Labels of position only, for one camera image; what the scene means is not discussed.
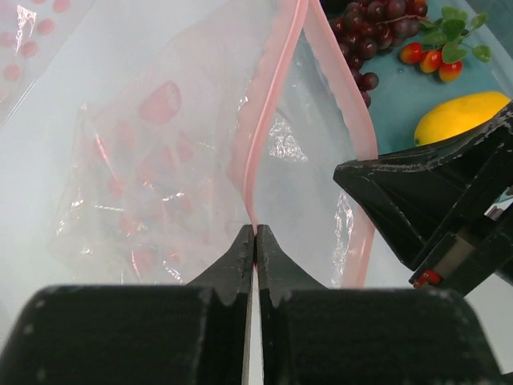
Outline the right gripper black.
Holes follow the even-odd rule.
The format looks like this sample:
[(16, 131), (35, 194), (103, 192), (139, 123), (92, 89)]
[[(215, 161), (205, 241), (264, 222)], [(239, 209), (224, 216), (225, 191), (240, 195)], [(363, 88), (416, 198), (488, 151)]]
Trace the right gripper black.
[(365, 211), (415, 289), (468, 295), (491, 275), (512, 283), (512, 106), (468, 132), (376, 160), (334, 181)]

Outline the clear zip bag red dots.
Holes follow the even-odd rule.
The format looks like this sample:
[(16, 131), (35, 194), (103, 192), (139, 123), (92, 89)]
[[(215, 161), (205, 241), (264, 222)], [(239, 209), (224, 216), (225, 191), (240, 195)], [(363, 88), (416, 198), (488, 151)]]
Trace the clear zip bag red dots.
[(251, 225), (364, 285), (374, 226), (333, 171), (377, 143), (318, 1), (217, 2), (75, 134), (50, 251), (77, 278), (187, 283)]

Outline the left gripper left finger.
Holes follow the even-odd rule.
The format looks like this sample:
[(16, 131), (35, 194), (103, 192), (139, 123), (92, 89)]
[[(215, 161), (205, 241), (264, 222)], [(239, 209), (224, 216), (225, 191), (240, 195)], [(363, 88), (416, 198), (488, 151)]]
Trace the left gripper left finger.
[(4, 384), (242, 384), (254, 235), (184, 286), (49, 286), (1, 354)]

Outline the teal transparent plastic tray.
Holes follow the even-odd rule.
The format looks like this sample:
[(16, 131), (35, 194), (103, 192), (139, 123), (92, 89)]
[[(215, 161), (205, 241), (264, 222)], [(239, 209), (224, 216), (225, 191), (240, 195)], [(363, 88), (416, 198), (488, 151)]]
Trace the teal transparent plastic tray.
[[(348, 1), (333, 9), (328, 18), (342, 12)], [(453, 82), (442, 82), (436, 73), (424, 74), (417, 66), (407, 65), (398, 58), (408, 43), (419, 41), (419, 32), (406, 38), (402, 45), (386, 55), (378, 55), (365, 63), (362, 72), (373, 72), (379, 78), (378, 86), (369, 92), (367, 106), (373, 121), (378, 152), (386, 154), (415, 147), (414, 132), (420, 119), (439, 104), (485, 91), (498, 91), (512, 98), (512, 4), (509, 1), (483, 1), (472, 8), (468, 1), (425, 1), (427, 18), (441, 17), (444, 6), (453, 6), (473, 18), (488, 14), (487, 24), (473, 33), (468, 42), (486, 44), (492, 50), (492, 60), (481, 63), (468, 55), (463, 60), (463, 71)]]

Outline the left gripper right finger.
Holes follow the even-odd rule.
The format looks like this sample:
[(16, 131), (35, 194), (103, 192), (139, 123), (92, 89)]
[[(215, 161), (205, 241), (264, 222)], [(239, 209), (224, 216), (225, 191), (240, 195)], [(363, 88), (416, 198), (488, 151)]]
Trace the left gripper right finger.
[(259, 225), (267, 384), (509, 384), (470, 305), (450, 290), (323, 286)]

